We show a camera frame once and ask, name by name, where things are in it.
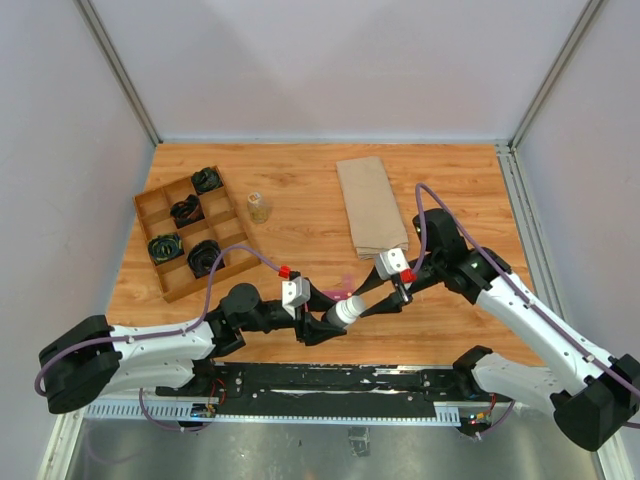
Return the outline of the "white capped pill bottle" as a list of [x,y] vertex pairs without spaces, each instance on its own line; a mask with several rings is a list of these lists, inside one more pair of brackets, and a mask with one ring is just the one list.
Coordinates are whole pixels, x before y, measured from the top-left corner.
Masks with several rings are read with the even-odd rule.
[[324,320],[329,324],[348,329],[365,312],[366,304],[357,295],[338,301],[324,315]]

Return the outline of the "pink weekly pill organizer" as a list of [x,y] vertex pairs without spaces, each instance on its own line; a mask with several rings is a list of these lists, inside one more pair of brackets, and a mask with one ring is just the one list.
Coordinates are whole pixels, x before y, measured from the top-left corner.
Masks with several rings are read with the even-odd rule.
[[354,277],[351,274],[345,274],[337,285],[323,290],[322,293],[333,300],[339,301],[349,298],[355,289]]

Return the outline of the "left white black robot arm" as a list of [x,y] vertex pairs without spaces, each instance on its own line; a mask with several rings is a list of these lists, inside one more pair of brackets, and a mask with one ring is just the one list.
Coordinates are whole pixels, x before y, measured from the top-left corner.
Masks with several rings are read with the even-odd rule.
[[270,301],[255,286],[238,284],[204,317],[174,326],[111,326],[94,315],[41,350],[35,387],[52,414],[127,390],[185,388],[200,396],[214,383],[214,371],[202,362],[242,348],[244,332],[291,328],[299,342],[315,346],[344,335],[364,310],[359,297],[334,301],[298,277],[283,282],[280,299]]

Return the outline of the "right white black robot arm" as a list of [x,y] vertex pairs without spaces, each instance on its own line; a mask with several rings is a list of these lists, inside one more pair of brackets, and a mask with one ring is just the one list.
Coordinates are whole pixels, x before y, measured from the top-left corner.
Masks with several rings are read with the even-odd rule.
[[543,361],[541,368],[511,362],[475,346],[453,364],[455,392],[466,400],[482,393],[511,398],[551,416],[574,444],[598,450],[639,412],[639,363],[595,345],[557,316],[492,250],[470,248],[453,216],[437,208],[413,225],[425,241],[423,256],[406,260],[393,249],[375,258],[361,295],[385,282],[394,291],[366,315],[399,313],[412,296],[443,284],[506,325]]

